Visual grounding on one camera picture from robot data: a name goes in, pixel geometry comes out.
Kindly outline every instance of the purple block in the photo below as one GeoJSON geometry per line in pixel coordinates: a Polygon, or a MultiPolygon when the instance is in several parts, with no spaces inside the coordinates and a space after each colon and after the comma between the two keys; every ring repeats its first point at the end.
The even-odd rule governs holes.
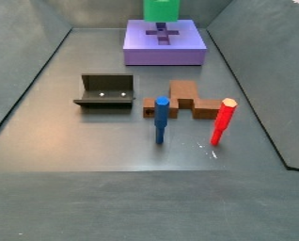
{"type": "Polygon", "coordinates": [[[202,65],[205,45],[192,20],[129,20],[122,51],[125,65],[202,65]]]}

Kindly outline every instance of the blue cylinder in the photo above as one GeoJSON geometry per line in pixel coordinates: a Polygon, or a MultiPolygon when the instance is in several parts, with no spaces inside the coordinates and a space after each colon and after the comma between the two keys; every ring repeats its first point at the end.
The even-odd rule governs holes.
{"type": "Polygon", "coordinates": [[[156,143],[162,143],[164,127],[166,126],[169,100],[160,96],[154,101],[154,126],[156,126],[156,143]]]}

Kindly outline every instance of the brown block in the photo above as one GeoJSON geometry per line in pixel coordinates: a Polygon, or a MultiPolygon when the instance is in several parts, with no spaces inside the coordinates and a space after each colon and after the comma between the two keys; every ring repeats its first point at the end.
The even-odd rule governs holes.
{"type": "Polygon", "coordinates": [[[192,108],[193,119],[216,119],[222,100],[196,99],[192,108]]]}
{"type": "Polygon", "coordinates": [[[176,99],[169,99],[168,118],[176,119],[178,114],[178,102],[176,99]]]}
{"type": "Polygon", "coordinates": [[[178,109],[190,109],[193,99],[198,98],[196,82],[190,80],[172,80],[169,82],[169,97],[178,100],[178,109]]]}
{"type": "Polygon", "coordinates": [[[144,118],[154,117],[154,98],[142,99],[142,117],[144,118]]]}

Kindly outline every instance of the hole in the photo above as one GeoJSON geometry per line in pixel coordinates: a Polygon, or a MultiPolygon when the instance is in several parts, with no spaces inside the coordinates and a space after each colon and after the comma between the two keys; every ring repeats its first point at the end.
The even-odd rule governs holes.
{"type": "Polygon", "coordinates": [[[154,111],[152,109],[146,109],[144,113],[146,116],[152,116],[154,114],[154,111]]]}

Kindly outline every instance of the red peg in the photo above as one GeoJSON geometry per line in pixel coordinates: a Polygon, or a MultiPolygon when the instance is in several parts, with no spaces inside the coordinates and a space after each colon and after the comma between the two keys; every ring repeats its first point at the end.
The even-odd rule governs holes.
{"type": "Polygon", "coordinates": [[[234,108],[236,108],[236,101],[232,99],[225,98],[221,103],[221,107],[217,113],[217,117],[214,120],[214,131],[210,138],[210,144],[216,146],[218,144],[224,129],[229,124],[234,108]]]}

